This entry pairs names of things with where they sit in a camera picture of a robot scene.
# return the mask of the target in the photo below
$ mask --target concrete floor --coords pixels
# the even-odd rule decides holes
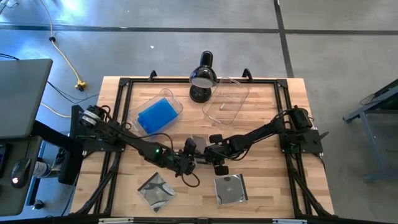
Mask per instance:
[[[39,1],[20,0],[0,15],[4,25],[47,25]],[[193,27],[277,29],[273,0],[46,0],[55,24],[95,27]],[[280,0],[286,29],[397,30],[394,0]],[[0,52],[19,58],[52,58],[49,80],[77,98],[76,79],[48,41],[49,31],[0,29]],[[255,77],[287,77],[279,34],[199,32],[71,32],[55,33],[59,47],[88,83],[88,96],[99,92],[105,75],[189,75],[202,51],[215,55],[219,76],[237,77],[249,68]],[[321,131],[326,175],[335,213],[345,218],[398,222],[398,181],[365,184],[375,171],[374,159],[360,121],[341,119],[359,101],[397,78],[396,35],[287,35],[294,77],[304,78],[313,117]],[[43,102],[69,114],[71,103],[51,88]],[[94,104],[92,98],[81,104]],[[59,131],[69,120],[40,108],[37,119]],[[51,158],[52,151],[45,156]],[[38,197],[50,205],[25,208],[17,217],[60,215],[70,187],[56,179],[42,182]]]

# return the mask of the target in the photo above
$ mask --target computer mouse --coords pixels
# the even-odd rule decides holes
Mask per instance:
[[[23,158],[18,160],[11,171],[11,185],[14,188],[25,186],[29,178],[30,159]]]

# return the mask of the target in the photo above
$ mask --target wooden tabletop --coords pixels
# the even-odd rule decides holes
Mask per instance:
[[[99,106],[114,107],[119,79],[120,77],[104,77],[98,98]],[[287,81],[292,104],[307,109],[311,114],[304,80],[288,78]],[[186,138],[191,135],[201,136],[207,140],[211,134],[222,134],[224,138],[227,138],[233,134],[246,134],[268,123],[277,113],[274,87],[270,84],[247,84],[246,86],[250,89],[248,97],[228,129],[212,126],[211,123],[205,121],[201,110],[203,104],[196,103],[189,97],[189,83],[135,83],[132,88],[130,108],[137,108],[163,88],[170,89],[183,104],[183,112],[180,121],[167,129],[166,133],[171,135],[175,149],[183,149]],[[124,92],[121,101],[119,121],[125,94]],[[166,139],[159,141],[169,145]],[[71,212],[77,211],[97,187],[103,157],[104,153],[96,152],[83,161]],[[277,136],[253,145],[243,160],[226,161],[226,163],[230,174],[243,174],[249,200],[247,203],[236,203],[218,208],[213,182],[216,175],[211,166],[197,166],[195,173],[201,184],[197,188],[190,188],[182,182],[180,177],[175,178],[174,172],[153,166],[146,162],[135,149],[128,146],[121,157],[111,215],[113,217],[213,218],[289,218],[294,216],[285,158],[280,152]],[[333,213],[325,171],[319,158],[304,154],[303,164],[309,189],[324,208]],[[177,193],[176,197],[158,213],[151,210],[137,191],[155,172],[158,172]],[[185,179],[192,184],[196,181],[192,175]],[[107,195],[108,187],[105,190],[102,209]],[[300,208],[304,212],[302,194],[299,190],[298,195]]]

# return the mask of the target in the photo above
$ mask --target blue object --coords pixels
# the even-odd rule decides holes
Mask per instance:
[[[138,114],[138,123],[147,134],[155,133],[178,116],[172,105],[163,98]]]

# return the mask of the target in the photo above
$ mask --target silver cd case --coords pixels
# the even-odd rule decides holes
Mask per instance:
[[[158,212],[175,197],[174,189],[171,188],[158,172],[139,187],[138,192],[144,197],[154,212]]]
[[[242,174],[217,178],[214,180],[214,185],[218,205],[246,202],[248,200]]]

